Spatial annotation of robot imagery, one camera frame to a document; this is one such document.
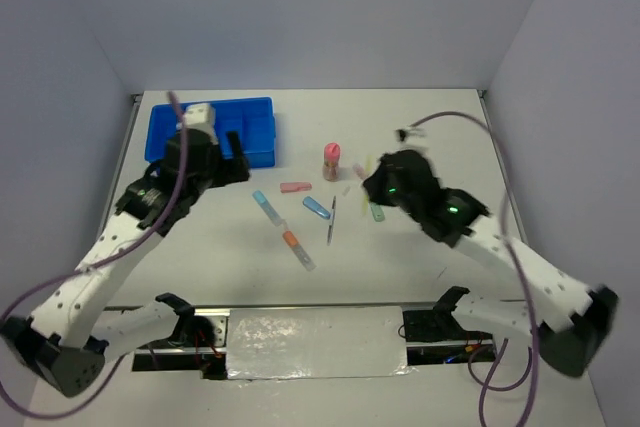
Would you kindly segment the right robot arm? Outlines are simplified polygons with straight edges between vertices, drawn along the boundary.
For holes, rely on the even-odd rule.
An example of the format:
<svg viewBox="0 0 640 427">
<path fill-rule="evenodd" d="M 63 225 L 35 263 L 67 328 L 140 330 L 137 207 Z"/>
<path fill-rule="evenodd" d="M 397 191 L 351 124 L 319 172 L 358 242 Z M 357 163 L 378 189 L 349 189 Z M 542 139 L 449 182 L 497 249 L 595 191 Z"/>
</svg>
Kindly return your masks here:
<svg viewBox="0 0 640 427">
<path fill-rule="evenodd" d="M 520 284 L 520 308 L 483 300 L 469 287 L 450 288 L 434 316 L 442 336 L 457 338 L 472 330 L 520 341 L 560 374 L 584 375 L 613 326 L 619 297 L 612 289 L 571 277 L 507 235 L 482 202 L 441 186 L 429 161 L 415 150 L 383 155 L 363 188 L 372 203 L 402 209 L 435 242 Z"/>
</svg>

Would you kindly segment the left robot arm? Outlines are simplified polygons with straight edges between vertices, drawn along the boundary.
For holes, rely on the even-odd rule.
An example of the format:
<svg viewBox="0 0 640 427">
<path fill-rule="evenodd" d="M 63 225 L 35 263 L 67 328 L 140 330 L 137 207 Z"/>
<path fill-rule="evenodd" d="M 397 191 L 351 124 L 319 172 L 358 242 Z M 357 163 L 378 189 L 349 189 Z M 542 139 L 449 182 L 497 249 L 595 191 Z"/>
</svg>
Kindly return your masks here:
<svg viewBox="0 0 640 427">
<path fill-rule="evenodd" d="M 194 307 L 172 293 L 107 325 L 97 322 L 136 266 L 206 190 L 248 181 L 238 133 L 229 131 L 226 139 L 229 158 L 210 134 L 195 128 L 170 138 L 163 158 L 126 188 L 74 272 L 29 316 L 2 320 L 1 336 L 17 359 L 63 396 L 80 395 L 106 363 L 145 344 L 167 339 L 182 346 L 195 336 Z"/>
</svg>

